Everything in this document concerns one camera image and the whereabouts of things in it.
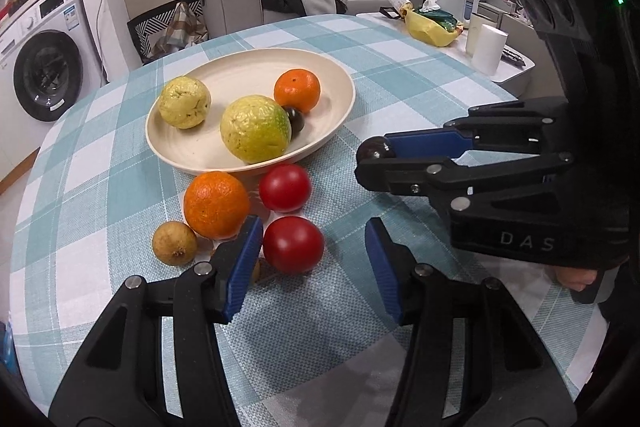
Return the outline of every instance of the label sticker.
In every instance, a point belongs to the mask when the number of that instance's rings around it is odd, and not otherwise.
[[[67,30],[72,30],[79,25],[80,21],[78,21],[78,12],[76,11],[75,4],[72,4],[69,8],[67,8],[64,11],[64,14]]]
[[[49,107],[50,111],[55,111],[57,108],[59,108],[63,103],[65,103],[65,99],[63,98],[62,100],[60,100],[56,105],[52,105],[51,107]]]

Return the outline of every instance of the sofa cushion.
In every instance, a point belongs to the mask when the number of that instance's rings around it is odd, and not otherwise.
[[[341,0],[347,6],[347,15],[357,15],[358,13],[377,12],[380,7],[389,7],[388,0]]]

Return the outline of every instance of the blue gripper pad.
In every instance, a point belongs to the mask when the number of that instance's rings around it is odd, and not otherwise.
[[[455,129],[394,132],[385,134],[385,138],[391,142],[397,158],[446,156],[454,159],[474,148],[473,140]]]
[[[238,233],[238,237],[228,243],[223,243],[218,247],[212,260],[216,257],[226,257],[225,254],[235,254],[236,262],[228,271],[226,277],[226,301],[222,308],[222,314],[226,320],[230,321],[233,316],[240,311],[246,290],[249,288],[251,273],[254,270],[255,263],[262,247],[262,222],[257,216],[248,216],[244,220],[244,224]],[[224,267],[219,268],[219,274],[224,277]]]
[[[395,245],[379,217],[372,217],[367,221],[364,227],[364,246],[385,310],[399,324],[403,315],[401,274],[394,268]]]

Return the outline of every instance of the white cup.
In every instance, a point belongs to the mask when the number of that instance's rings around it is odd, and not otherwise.
[[[478,35],[480,34],[480,28],[482,28],[483,24],[492,26],[493,28],[497,27],[498,25],[484,15],[480,15],[478,13],[471,14],[471,19],[469,19],[469,30],[466,33],[465,46],[466,54],[470,57],[473,57],[474,51],[476,50],[476,42],[478,42]]]
[[[492,76],[498,70],[507,34],[497,28],[483,24],[476,39],[474,57],[471,66],[486,76]]]

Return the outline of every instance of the white container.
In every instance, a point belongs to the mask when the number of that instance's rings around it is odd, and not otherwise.
[[[406,13],[414,9],[414,5],[409,0],[388,0],[400,16],[404,19]]]
[[[471,66],[486,76],[492,76],[498,70],[507,34],[497,28],[483,24],[476,41]]]
[[[471,19],[469,21],[469,31],[466,33],[466,54],[470,57],[474,56],[474,51],[476,50],[476,42],[478,42],[478,35],[480,34],[480,30],[482,29],[482,25],[486,24],[487,26],[492,26],[495,28],[497,23],[493,22],[488,17],[484,15],[480,15],[478,13],[472,13]]]
[[[233,156],[222,143],[220,118],[234,100],[248,94],[273,96],[273,85],[287,70],[303,68],[318,76],[318,105],[305,115],[305,127],[284,155],[248,165]],[[264,48],[216,58],[185,73],[197,78],[211,93],[205,121],[191,129],[167,124],[154,102],[146,117],[146,142],[163,162],[189,174],[208,171],[232,172],[235,176],[258,175],[279,163],[294,163],[329,141],[349,116],[356,99],[353,80],[343,67],[306,50]]]

